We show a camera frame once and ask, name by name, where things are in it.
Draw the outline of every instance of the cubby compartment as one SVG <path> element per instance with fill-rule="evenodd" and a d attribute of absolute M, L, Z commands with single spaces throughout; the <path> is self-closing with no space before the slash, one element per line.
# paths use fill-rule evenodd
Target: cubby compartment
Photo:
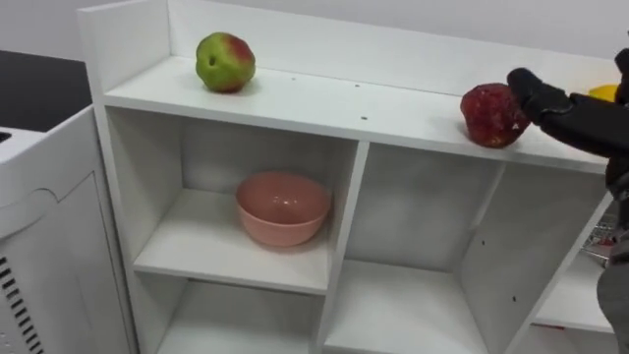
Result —
<path fill-rule="evenodd" d="M 148 292 L 173 280 L 154 274 L 139 279 Z M 182 289 L 172 299 L 174 311 L 152 309 L 173 312 L 154 353 L 308 353 L 312 297 L 193 280 Z"/>
<path fill-rule="evenodd" d="M 337 211 L 310 242 L 270 248 L 243 230 L 234 193 L 253 173 L 283 170 L 342 194 L 343 165 L 351 163 L 357 143 L 136 110 L 107 111 L 136 271 L 326 292 L 328 253 L 335 248 L 328 234 L 338 222 Z"/>
<path fill-rule="evenodd" d="M 325 347 L 508 351 L 603 194 L 596 174 L 371 144 Z"/>
<path fill-rule="evenodd" d="M 605 257 L 611 250 L 610 246 L 604 245 L 604 240 L 612 237 L 618 212 L 618 204 L 612 204 L 599 220 L 538 311 L 537 324 L 613 333 L 611 324 L 600 310 L 597 294 Z"/>

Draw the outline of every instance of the red fruit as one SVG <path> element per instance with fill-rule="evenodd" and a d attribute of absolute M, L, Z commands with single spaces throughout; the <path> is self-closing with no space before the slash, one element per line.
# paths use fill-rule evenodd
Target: red fruit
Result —
<path fill-rule="evenodd" d="M 510 146 L 531 124 L 505 84 L 475 87 L 463 96 L 461 111 L 470 140 L 486 148 Z"/>

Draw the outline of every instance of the yellow object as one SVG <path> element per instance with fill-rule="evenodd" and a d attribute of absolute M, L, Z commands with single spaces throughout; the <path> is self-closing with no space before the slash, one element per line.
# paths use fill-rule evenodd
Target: yellow object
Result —
<path fill-rule="evenodd" d="M 616 100 L 617 91 L 618 85 L 605 85 L 590 89 L 590 96 L 609 102 L 614 102 Z"/>

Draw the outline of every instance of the white wall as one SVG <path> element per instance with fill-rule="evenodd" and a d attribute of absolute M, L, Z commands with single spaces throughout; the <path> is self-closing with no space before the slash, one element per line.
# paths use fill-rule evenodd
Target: white wall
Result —
<path fill-rule="evenodd" d="M 0 0 L 0 49 L 82 59 L 76 9 L 115 0 Z"/>
<path fill-rule="evenodd" d="M 603 58 L 629 46 L 627 0 L 220 1 Z M 0 49 L 80 59 L 74 10 L 108 2 L 0 0 Z"/>
<path fill-rule="evenodd" d="M 629 46 L 627 0 L 218 1 L 602 58 Z"/>

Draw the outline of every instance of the green apple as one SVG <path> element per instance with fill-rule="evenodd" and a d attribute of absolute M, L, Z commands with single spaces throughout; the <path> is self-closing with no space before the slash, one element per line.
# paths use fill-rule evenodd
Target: green apple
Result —
<path fill-rule="evenodd" d="M 241 38 L 215 32 L 197 47 L 197 75 L 208 89 L 238 92 L 256 73 L 256 57 Z"/>

